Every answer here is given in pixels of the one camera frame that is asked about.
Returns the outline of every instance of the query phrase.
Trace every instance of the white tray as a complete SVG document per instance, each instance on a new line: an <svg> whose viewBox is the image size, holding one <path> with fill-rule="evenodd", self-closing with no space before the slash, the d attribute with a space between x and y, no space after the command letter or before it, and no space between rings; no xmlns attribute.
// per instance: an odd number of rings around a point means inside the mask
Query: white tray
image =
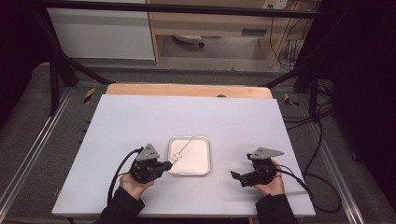
<svg viewBox="0 0 396 224"><path fill-rule="evenodd" d="M169 141L168 160L172 160L172 156L176 153L179 153L181 157L172 166L172 169L169 170L170 174L199 176L209 173L210 154L207 138L203 136L173 137Z"/></svg>

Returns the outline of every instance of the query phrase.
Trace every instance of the gray floor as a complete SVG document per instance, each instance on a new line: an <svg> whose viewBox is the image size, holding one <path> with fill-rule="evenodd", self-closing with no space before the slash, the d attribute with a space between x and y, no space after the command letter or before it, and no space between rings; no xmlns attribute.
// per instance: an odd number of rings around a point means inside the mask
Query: gray floor
<svg viewBox="0 0 396 224"><path fill-rule="evenodd" d="M256 86L280 75L279 68L268 69L264 56L258 50L254 39L208 37L205 47L177 43L172 37L165 39L162 64L159 66L127 64L121 68L93 68L103 77L118 82L157 82ZM84 138L83 130L97 106L106 86L96 85L96 91L89 104L82 103L92 81L79 75L83 82L75 88L65 111L43 147L35 166L27 177L14 204L7 213L7 223L12 218L27 217L27 223L55 223L63 217L52 215L56 192L62 188L73 160L78 152L79 141ZM293 79L273 89L283 116L303 117L301 106L284 104L284 93L298 101L291 85ZM41 66L34 71L33 79L19 104L0 132L0 192L3 192L17 172L25 155L48 119L50 112L50 85L48 67ZM351 159L351 151L341 131L337 118L327 117L323 121L326 143L353 194L365 223L396 223L394 211L372 179L363 163ZM317 141L309 125L289 131L290 141L297 161L305 168ZM310 173L331 180L320 154L314 160ZM328 209L336 206L336 198L328 186L313 178L307 178L308 186L314 191L314 203ZM304 219L306 223L349 223L342 209L335 214L317 211L315 217Z"/></svg>

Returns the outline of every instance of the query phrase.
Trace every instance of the table surface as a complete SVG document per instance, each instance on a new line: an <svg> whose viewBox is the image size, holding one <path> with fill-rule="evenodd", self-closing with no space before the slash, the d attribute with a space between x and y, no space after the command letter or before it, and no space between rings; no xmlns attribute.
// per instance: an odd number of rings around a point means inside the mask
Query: table surface
<svg viewBox="0 0 396 224"><path fill-rule="evenodd" d="M262 195L242 188L230 171L251 172L246 154L257 147L285 152L276 161L302 177L276 100L103 95L52 213L97 217L106 207L110 181L129 152L151 143L161 155L159 161L165 161L169 140L182 135L209 140L210 172L193 177L164 173L143 195L146 207L139 216L256 216L255 202ZM284 181L294 215L314 216L303 188L286 175Z"/></svg>

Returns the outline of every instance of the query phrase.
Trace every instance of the person's arm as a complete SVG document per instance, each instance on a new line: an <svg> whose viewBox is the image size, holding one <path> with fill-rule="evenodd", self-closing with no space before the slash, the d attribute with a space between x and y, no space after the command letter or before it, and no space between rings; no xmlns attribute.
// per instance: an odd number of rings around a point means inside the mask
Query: person's arm
<svg viewBox="0 0 396 224"><path fill-rule="evenodd" d="M280 169L275 161L273 161L276 169ZM291 211L288 198L285 194L285 187L280 172L276 172L276 177L267 185L253 186L259 189L264 197L256 203L257 215L259 223L273 224L294 224L298 223Z"/></svg>
<svg viewBox="0 0 396 224"><path fill-rule="evenodd" d="M154 184L140 184L131 175L123 175L120 178L120 187L116 190L108 207L94 224L130 224L145 207L140 200L143 192Z"/></svg>

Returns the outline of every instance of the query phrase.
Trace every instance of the wall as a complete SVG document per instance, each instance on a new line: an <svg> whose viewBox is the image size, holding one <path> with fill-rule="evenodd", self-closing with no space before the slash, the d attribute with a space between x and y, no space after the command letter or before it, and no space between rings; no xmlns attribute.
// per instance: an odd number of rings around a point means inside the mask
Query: wall
<svg viewBox="0 0 396 224"><path fill-rule="evenodd" d="M62 48L70 57L154 60L146 12L49 8L49 15Z"/></svg>

